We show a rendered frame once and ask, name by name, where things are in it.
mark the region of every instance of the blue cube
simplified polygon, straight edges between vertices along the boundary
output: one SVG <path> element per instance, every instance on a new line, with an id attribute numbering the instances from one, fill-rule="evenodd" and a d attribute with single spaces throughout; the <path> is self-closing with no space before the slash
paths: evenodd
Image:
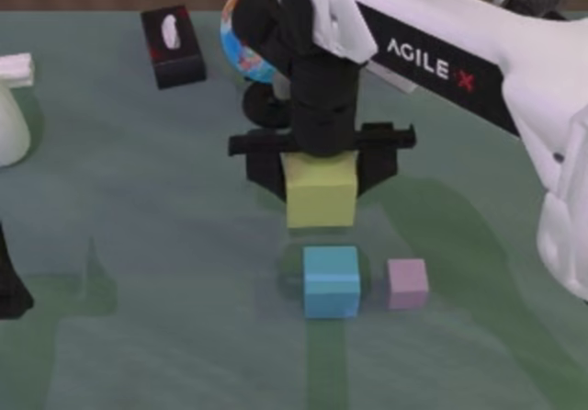
<path id="1" fill-rule="evenodd" d="M 309 319 L 357 316 L 361 293 L 354 246 L 304 248 L 304 314 Z"/>

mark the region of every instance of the pink block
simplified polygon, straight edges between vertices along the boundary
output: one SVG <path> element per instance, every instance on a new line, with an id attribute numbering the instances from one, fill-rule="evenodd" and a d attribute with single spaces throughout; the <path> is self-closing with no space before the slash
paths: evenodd
<path id="1" fill-rule="evenodd" d="M 423 307 L 429 296 L 429 281 L 424 260 L 388 260 L 390 309 Z"/>

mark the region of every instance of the white bottle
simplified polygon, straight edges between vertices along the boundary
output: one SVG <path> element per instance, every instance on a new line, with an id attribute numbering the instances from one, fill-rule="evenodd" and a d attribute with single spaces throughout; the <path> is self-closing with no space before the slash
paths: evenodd
<path id="1" fill-rule="evenodd" d="M 10 88 L 33 84 L 30 54 L 0 57 L 0 166 L 20 162 L 30 148 L 27 122 Z"/>

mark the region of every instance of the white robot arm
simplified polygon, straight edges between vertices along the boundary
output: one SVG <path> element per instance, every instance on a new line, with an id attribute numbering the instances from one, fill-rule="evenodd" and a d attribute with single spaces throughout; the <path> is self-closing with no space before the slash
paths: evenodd
<path id="1" fill-rule="evenodd" d="M 588 300 L 588 19 L 481 0 L 312 0 L 314 42 L 372 60 L 519 135 L 548 194 L 537 246 Z"/>

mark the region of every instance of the gray tabletop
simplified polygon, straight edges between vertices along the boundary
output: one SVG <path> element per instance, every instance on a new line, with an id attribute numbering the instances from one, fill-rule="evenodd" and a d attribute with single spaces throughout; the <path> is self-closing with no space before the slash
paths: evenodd
<path id="1" fill-rule="evenodd" d="M 15 93 L 34 151 L 0 172 L 6 239 L 37 300 L 0 324 L 0 408 L 585 408 L 588 308 L 538 259 L 543 191 L 517 140 L 367 75 L 360 118 L 412 122 L 418 147 L 355 227 L 291 233 L 227 156 L 250 128 L 244 83 L 219 15 L 193 20 L 209 80 L 160 92 L 137 13 L 0 14 L 0 54 L 30 51 L 38 68 Z M 308 244 L 359 248 L 357 319 L 304 320 Z M 430 302 L 390 313 L 385 262 L 412 256 Z"/>

